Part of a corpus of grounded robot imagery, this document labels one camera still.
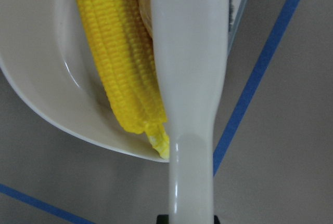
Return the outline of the beige hand brush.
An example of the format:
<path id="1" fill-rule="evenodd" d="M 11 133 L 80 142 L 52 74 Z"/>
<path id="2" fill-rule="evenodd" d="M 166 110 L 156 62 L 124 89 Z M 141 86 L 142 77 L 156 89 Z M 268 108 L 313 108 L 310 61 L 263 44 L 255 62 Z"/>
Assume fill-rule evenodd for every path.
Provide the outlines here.
<path id="1" fill-rule="evenodd" d="M 150 0 L 170 138 L 169 223 L 214 223 L 214 121 L 246 1 Z"/>

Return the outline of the yellow toy corn cob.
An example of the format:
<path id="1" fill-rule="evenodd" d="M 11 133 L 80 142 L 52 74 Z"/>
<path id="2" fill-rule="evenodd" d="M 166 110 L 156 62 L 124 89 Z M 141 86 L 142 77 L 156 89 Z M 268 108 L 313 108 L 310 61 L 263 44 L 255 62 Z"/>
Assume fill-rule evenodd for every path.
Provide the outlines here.
<path id="1" fill-rule="evenodd" d="M 76 0 L 94 63 L 120 126 L 146 134 L 161 158 L 170 155 L 167 116 L 152 40 L 138 0 Z"/>

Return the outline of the beige plastic dustpan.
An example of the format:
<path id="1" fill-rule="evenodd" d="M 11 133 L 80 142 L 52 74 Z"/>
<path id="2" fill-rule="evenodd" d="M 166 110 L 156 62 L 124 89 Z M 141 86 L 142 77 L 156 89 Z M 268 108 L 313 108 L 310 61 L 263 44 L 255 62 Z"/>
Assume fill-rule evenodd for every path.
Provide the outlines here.
<path id="1" fill-rule="evenodd" d="M 40 117 L 96 146 L 161 162 L 145 135 L 118 124 L 75 0 L 1 0 L 1 70 Z"/>

